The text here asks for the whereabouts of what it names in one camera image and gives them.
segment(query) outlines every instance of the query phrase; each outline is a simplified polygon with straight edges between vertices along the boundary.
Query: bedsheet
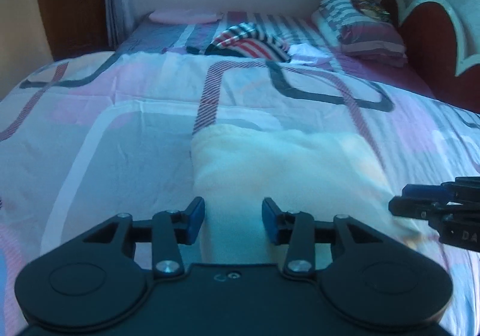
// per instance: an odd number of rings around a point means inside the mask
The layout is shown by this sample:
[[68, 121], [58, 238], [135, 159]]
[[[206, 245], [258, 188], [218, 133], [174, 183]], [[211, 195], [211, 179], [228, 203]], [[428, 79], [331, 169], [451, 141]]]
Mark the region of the bedsheet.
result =
[[327, 40], [310, 19], [291, 16], [227, 12], [215, 23], [197, 25], [165, 25], [153, 23], [146, 18], [118, 48], [117, 56], [140, 51], [162, 53], [165, 50], [181, 49], [187, 46], [206, 49], [219, 33], [241, 22], [256, 23], [268, 33], [282, 37], [290, 45], [307, 43], [325, 50], [332, 55], [332, 59], [322, 65], [323, 69], [334, 71], [341, 65], [350, 74], [360, 78], [380, 81], [420, 95], [434, 97], [427, 84], [409, 65], [396, 68], [344, 55], [328, 46]]
[[[0, 102], [1, 336], [25, 325], [13, 283], [26, 262], [117, 213], [147, 219], [188, 205], [192, 136], [211, 124], [360, 134], [396, 194], [407, 183], [480, 173], [478, 115], [341, 66], [137, 52], [92, 77], [70, 72], [76, 61], [44, 69]], [[45, 72], [51, 82], [35, 87]], [[478, 254], [440, 244], [423, 222], [418, 228], [422, 240], [406, 244], [454, 281], [442, 325], [477, 335]], [[186, 264], [201, 261], [198, 243], [181, 252]], [[139, 246], [135, 255], [144, 267], [147, 253]]]

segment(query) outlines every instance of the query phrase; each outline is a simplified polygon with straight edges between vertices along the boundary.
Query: patterned pillow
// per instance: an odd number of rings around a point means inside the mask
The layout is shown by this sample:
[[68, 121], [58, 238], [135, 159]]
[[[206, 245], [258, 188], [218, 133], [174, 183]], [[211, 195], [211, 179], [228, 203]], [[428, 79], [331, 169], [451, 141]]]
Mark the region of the patterned pillow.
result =
[[405, 45], [395, 27], [384, 21], [384, 17], [375, 18], [361, 12], [352, 0], [324, 0], [312, 20], [322, 34], [329, 37], [329, 44], [346, 55], [396, 67], [407, 62]]

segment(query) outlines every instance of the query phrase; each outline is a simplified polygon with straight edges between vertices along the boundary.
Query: wooden headboard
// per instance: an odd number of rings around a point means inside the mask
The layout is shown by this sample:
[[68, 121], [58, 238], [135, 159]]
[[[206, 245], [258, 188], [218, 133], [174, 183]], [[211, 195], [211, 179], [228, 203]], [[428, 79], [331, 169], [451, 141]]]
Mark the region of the wooden headboard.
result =
[[446, 0], [382, 0], [409, 64], [438, 100], [480, 113], [480, 54], [467, 56], [462, 23]]

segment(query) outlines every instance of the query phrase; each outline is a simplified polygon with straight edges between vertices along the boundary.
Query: white towel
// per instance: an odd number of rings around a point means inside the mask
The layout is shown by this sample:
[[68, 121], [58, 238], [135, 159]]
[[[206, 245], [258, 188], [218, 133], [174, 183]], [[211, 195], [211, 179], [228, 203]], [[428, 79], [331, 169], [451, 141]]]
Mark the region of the white towel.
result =
[[[316, 220], [348, 214], [391, 237], [412, 235], [389, 213], [390, 186], [357, 134], [214, 125], [195, 135], [191, 157], [194, 192], [206, 203], [200, 234], [206, 263], [282, 262], [285, 248], [273, 247], [263, 228], [265, 197]], [[331, 261], [329, 247], [317, 245], [317, 268]]]

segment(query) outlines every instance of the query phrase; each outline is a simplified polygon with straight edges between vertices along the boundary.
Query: circular cover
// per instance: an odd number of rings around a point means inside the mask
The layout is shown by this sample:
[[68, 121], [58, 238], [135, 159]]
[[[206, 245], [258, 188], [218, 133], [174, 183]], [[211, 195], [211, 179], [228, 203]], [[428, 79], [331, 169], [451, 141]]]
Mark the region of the circular cover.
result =
[[438, 264], [381, 243], [357, 245], [340, 256], [322, 272], [320, 287], [352, 320], [384, 331], [439, 319], [453, 293], [449, 275]]
[[15, 293], [28, 320], [61, 330], [100, 326], [146, 292], [142, 269], [109, 245], [65, 253], [54, 250], [19, 274]]

